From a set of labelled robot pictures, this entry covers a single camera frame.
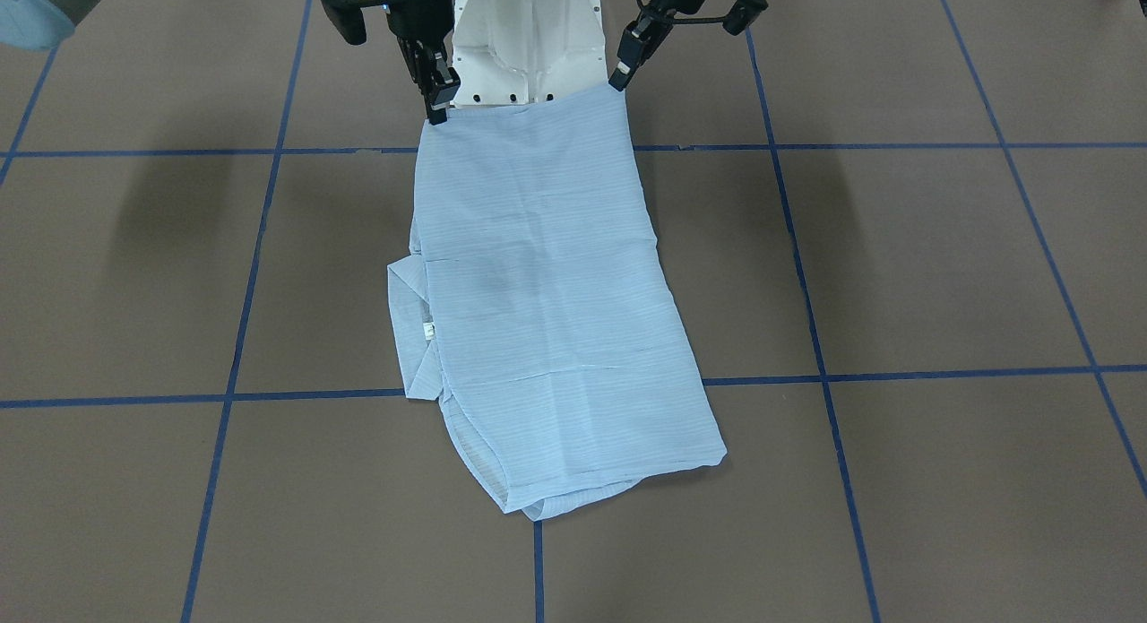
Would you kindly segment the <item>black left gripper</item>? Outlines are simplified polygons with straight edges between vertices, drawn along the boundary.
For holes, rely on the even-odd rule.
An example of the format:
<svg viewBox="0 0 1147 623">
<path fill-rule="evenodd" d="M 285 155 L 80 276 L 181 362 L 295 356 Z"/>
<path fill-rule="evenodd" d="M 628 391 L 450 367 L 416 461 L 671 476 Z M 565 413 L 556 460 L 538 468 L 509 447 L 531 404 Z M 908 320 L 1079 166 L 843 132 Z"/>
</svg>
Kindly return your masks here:
<svg viewBox="0 0 1147 623">
<path fill-rule="evenodd" d="M 721 25 L 727 32 L 746 30 L 746 18 L 735 3 L 725 17 L 680 20 L 677 14 L 694 15 L 700 11 L 705 0 L 638 0 L 639 18 L 630 22 L 623 30 L 618 49 L 617 64 L 609 77 L 609 85 L 615 91 L 625 91 L 634 79 L 635 71 L 651 59 L 660 44 L 668 38 L 668 28 L 674 25 Z"/>
</svg>

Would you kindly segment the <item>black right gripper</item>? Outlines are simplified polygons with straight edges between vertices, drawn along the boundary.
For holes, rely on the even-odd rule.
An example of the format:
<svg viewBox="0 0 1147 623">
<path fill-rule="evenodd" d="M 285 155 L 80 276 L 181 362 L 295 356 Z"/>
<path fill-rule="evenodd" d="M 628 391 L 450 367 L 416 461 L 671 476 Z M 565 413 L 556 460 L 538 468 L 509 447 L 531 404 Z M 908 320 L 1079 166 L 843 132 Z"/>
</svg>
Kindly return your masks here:
<svg viewBox="0 0 1147 623">
<path fill-rule="evenodd" d="M 451 64 L 446 36 L 453 30 L 452 0 L 389 0 L 388 26 L 399 40 L 407 67 L 418 67 L 418 88 L 430 125 L 448 119 L 448 106 L 461 87 Z"/>
</svg>

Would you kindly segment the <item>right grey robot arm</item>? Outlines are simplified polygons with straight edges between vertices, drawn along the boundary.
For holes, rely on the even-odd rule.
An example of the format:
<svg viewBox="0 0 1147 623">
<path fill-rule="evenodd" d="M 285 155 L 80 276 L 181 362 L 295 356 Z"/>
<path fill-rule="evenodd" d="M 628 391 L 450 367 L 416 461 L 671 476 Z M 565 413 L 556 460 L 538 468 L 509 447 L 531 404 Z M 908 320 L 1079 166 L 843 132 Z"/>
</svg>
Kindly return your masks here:
<svg viewBox="0 0 1147 623">
<path fill-rule="evenodd" d="M 103 0 L 1 0 L 5 46 L 24 50 L 52 50 L 75 34 L 83 20 Z M 389 30 L 396 36 L 419 96 L 426 101 L 430 124 L 447 119 L 447 109 L 461 87 L 451 65 L 445 40 L 454 28 L 452 0 L 320 0 L 331 26 L 350 46 L 367 40 L 366 9 L 387 10 Z"/>
</svg>

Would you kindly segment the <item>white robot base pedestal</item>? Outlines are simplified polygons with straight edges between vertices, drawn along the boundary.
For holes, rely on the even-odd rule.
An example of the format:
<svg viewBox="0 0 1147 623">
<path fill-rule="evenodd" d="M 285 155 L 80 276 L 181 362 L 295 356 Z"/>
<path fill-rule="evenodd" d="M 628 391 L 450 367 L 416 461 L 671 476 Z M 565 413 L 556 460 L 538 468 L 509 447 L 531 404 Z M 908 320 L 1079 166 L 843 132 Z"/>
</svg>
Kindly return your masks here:
<svg viewBox="0 0 1147 623">
<path fill-rule="evenodd" d="M 601 0 L 454 0 L 451 106 L 529 106 L 608 79 Z"/>
</svg>

